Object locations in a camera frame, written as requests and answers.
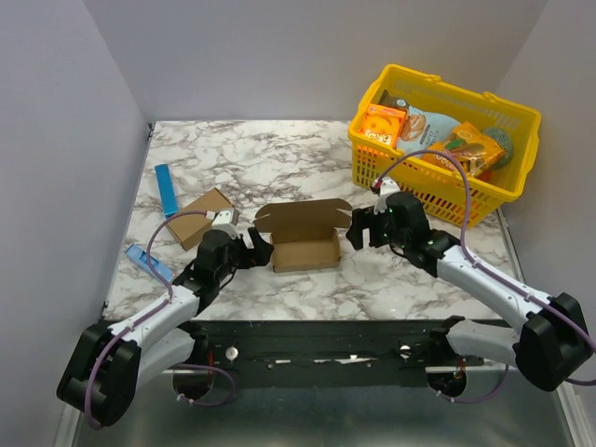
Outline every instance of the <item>marble tabletop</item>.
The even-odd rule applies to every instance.
[[[343,121],[159,122],[151,141],[123,250],[145,247],[163,220],[154,166],[168,163],[179,207],[213,187],[239,209],[246,235],[255,212],[277,201],[341,197],[354,207],[373,194],[351,181],[351,144]],[[435,218],[431,225],[458,235]],[[434,279],[389,249],[354,251],[340,234],[339,267],[275,274],[271,266],[238,271],[198,319],[401,319],[495,318],[479,301]],[[467,243],[483,259],[512,273],[496,215],[469,230]],[[180,272],[196,255],[184,251],[168,230],[152,254]],[[127,318],[150,304],[164,287],[122,252],[104,316]]]

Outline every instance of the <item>small cardboard box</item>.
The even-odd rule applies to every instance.
[[[220,211],[233,206],[232,202],[219,189],[213,188],[179,212]],[[198,244],[210,228],[211,221],[201,215],[183,216],[168,223],[169,231],[186,251]]]
[[[341,198],[270,203],[255,214],[254,226],[271,233],[276,273],[336,267],[342,253],[337,228],[348,228],[352,207]]]

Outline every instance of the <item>blue object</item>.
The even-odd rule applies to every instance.
[[[174,195],[174,187],[171,184],[168,165],[157,165],[157,186],[159,186],[159,195],[161,196],[161,207],[164,210],[166,219],[178,212],[178,204]]]
[[[154,273],[149,269],[149,264],[147,263],[147,252],[139,247],[137,244],[132,244],[128,247],[125,251],[126,255],[130,258],[130,260],[147,272],[152,277],[156,277]],[[153,267],[156,268],[157,273],[167,279],[168,281],[172,281],[174,279],[174,273],[171,269],[163,264],[160,263],[156,258],[151,256],[151,264]]]

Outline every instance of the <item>white wall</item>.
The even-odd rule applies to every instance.
[[[521,199],[506,208],[526,280],[581,301],[596,336],[596,2],[549,0],[497,93],[543,114]],[[596,360],[576,374],[596,378]],[[582,389],[596,423],[596,390]]]
[[[102,309],[147,127],[80,0],[5,2],[0,42],[0,445],[44,447]]]
[[[151,119],[351,118],[389,62],[494,90],[546,0],[85,0]]]

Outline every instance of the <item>plastic basket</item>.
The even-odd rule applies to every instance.
[[[437,75],[399,65],[385,67],[366,91],[350,124],[348,136],[352,142],[352,179],[355,184],[370,187],[392,161],[403,155],[399,149],[390,149],[359,134],[368,105],[378,102],[385,89],[421,110],[452,116],[461,122],[469,121],[478,129],[498,126],[511,136],[514,156],[504,168],[493,171],[491,183],[469,179],[472,193],[469,226],[522,194],[538,149],[540,113],[492,93],[474,93],[446,84]],[[462,225],[466,197],[459,174],[412,157],[395,167],[390,175],[402,190],[412,191],[423,202],[426,212]]]

